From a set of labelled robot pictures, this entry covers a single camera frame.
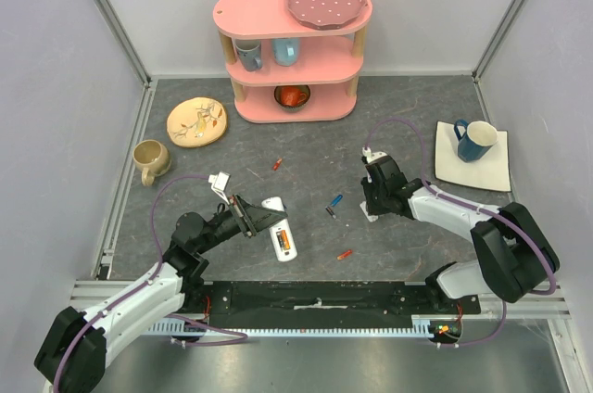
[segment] pink shelf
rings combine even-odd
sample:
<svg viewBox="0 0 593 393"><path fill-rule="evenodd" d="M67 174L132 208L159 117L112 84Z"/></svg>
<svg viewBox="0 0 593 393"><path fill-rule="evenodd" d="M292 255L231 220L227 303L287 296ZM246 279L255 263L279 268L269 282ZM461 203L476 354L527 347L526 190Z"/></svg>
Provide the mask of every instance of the pink shelf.
<svg viewBox="0 0 593 393"><path fill-rule="evenodd" d="M312 85L311 98L298 112L287 112L274 100L273 87L246 87L246 100L234 101L239 114L251 122L329 121L344 118L356 105L346 85Z"/></svg>
<svg viewBox="0 0 593 393"><path fill-rule="evenodd" d="M241 61L227 64L226 69L243 85L344 82L356 76L362 68L362 57L353 57L351 50L352 41L343 36L302 38L298 60L292 66L284 67L274 61L271 41L266 39L261 44L261 70L247 71Z"/></svg>
<svg viewBox="0 0 593 393"><path fill-rule="evenodd" d="M220 0L212 15L219 30L236 39L297 38L349 34L364 27L371 17L372 3L346 27L314 30L300 25L286 9L286 0Z"/></svg>

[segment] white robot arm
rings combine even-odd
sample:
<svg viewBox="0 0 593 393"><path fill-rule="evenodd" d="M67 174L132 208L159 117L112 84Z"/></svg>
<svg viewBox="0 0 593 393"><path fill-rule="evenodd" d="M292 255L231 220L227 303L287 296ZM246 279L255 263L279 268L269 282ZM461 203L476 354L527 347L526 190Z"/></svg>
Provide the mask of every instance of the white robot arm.
<svg viewBox="0 0 593 393"><path fill-rule="evenodd" d="M364 148L362 154L367 176L361 181L366 201L360 206L371 222L379 215L396 213L436 224L473 243L477 260L450 263L427 278L427 284L430 279L436 280L443 299L494 293L512 303L547 278L540 261L523 239L481 210L498 214L519 226L535 241L552 271L558 271L558 257L525 206L514 202L504 208L479 205L431 185L434 194L421 179L409 182L386 153ZM444 200L443 196L453 202Z"/></svg>

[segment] white tray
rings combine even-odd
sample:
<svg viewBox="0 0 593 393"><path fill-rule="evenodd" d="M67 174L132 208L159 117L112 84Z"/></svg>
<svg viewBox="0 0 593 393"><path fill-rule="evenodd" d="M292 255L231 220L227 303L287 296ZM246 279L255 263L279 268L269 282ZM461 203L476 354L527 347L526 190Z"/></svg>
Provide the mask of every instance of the white tray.
<svg viewBox="0 0 593 393"><path fill-rule="evenodd" d="M490 191L510 192L509 144L506 131L498 131L498 142L483 157L466 163L457 156L458 140L453 124L436 124L435 175L439 180Z"/></svg>

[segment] cable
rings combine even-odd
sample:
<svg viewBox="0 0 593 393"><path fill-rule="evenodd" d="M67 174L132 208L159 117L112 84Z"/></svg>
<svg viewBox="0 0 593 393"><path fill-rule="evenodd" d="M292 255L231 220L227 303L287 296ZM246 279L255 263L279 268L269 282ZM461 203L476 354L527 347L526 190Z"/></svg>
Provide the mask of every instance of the cable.
<svg viewBox="0 0 593 393"><path fill-rule="evenodd" d="M245 342L248 336L245 333L241 333L239 331L231 331L231 330L224 330L222 328L218 328L216 326L208 325L207 323L194 321L188 317L180 316L179 314L169 314L167 317L171 317L172 319L179 319L180 321L184 321L190 323L194 326L199 326L200 328L204 328L210 331L215 331L217 333L221 333L224 335L230 336L238 336L237 339L232 340L218 340L216 342L187 342L182 341L179 339L172 339L171 342L179 345L184 345L186 347L220 347L222 345L235 345L240 344L241 342Z"/></svg>
<svg viewBox="0 0 593 393"><path fill-rule="evenodd" d="M53 382L54 393L59 393L59 381L60 381L62 374L64 372L64 368L66 367L66 362L68 361L70 355L72 354L72 351L76 348L79 341L86 334L86 332L96 322L98 322L99 319L101 319L103 317L103 311L109 312L109 311L113 310L115 307L120 305L121 302L123 302L127 298L130 298L131 296L136 294L138 291L143 289L145 286L148 286L148 281L154 280L160 273L160 270L163 267L163 248L162 248L160 242L158 241L157 232L155 231L155 208L157 207L158 200L163 195L163 192L165 192L165 190L169 186L171 186L175 182L178 182L179 180L185 180L185 179L189 179L189 178L208 180L208 177L206 175L198 175L198 174L182 175L181 177L173 178L171 181L169 181L167 184L165 184L163 187L160 188L160 190L157 193L157 197L155 198L155 201L152 204L152 208L150 209L150 231L152 232L152 236L155 239L155 245L157 246L157 252L158 252L157 269L155 270L155 272L153 274L150 275L150 277L148 277L148 279L146 281L141 283L139 286L137 286L135 289L133 289L129 293L124 294L120 298L116 298L113 302L111 302L109 305L107 305L102 311L98 312L95 315L95 317L93 317L90 321L88 321L87 324L82 327L81 331L79 331L78 334L72 339L72 341L66 348L66 351L64 352L64 356L62 356L62 359L60 360L59 365L57 366L56 375L54 376L54 382Z"/></svg>
<svg viewBox="0 0 593 393"><path fill-rule="evenodd" d="M454 205L458 205L458 206L461 206L466 209L482 212L483 214L489 215L490 217L492 217L492 218L498 220L499 222L502 222L506 226L510 227L516 234L518 234L525 241L525 243L531 248L531 250L534 251L534 254L536 254L536 257L539 260L539 263L541 263L541 266L544 268L544 271L546 272L546 276L548 277L548 280L549 280L549 289L543 290L543 291L534 289L531 291L531 293L538 294L540 296L548 296L550 294L553 294L556 291L556 277L554 276L554 271L552 270L551 266L549 265L549 262L546 260L546 257L544 257L542 252L537 247L536 243L519 226L517 226L515 223L505 219L504 217L502 217L500 214L497 214L496 212L492 212L488 209L480 208L476 205L473 205L472 203L467 203L465 201L458 200L457 198L454 198L447 194L438 194L436 192L436 190L433 189L432 186L426 181L426 172L425 172L425 170L426 170L426 145L424 143L423 136L420 134L420 131L411 121L404 120L404 119L401 119L398 117L392 117L392 118L387 118L386 120L377 122L374 125L374 127L372 128L369 135L367 136L367 140L366 140L364 147L369 148L369 143L371 142L372 136L375 134L377 129L379 127L381 127L382 125L384 125L388 122L391 122L391 121L402 122L402 123L406 124L408 127L410 127L416 133L416 136L418 136L418 139L420 140L420 149L422 150L422 153L423 153L422 165L421 165L421 169L420 169L420 179L422 180L423 186L428 190L428 192L430 192L434 196L438 195L439 198L443 198L444 200L448 201L449 203L453 203Z"/></svg>

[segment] light blue mug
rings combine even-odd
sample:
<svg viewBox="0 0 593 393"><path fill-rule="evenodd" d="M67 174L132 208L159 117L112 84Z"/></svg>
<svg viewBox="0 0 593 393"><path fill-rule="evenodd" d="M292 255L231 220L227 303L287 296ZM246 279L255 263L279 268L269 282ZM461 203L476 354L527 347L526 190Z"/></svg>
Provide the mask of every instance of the light blue mug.
<svg viewBox="0 0 593 393"><path fill-rule="evenodd" d="M298 38L277 38L271 40L271 49L274 52L274 59L281 66L292 66L298 59L300 51L300 39Z"/></svg>
<svg viewBox="0 0 593 393"><path fill-rule="evenodd" d="M483 157L498 141L498 131L485 121L468 123L466 120L457 120L453 124L453 130L459 140L457 156L468 163Z"/></svg>
<svg viewBox="0 0 593 393"><path fill-rule="evenodd" d="M234 42L237 55L245 70L256 71L261 69L261 41L257 39L237 39Z"/></svg>

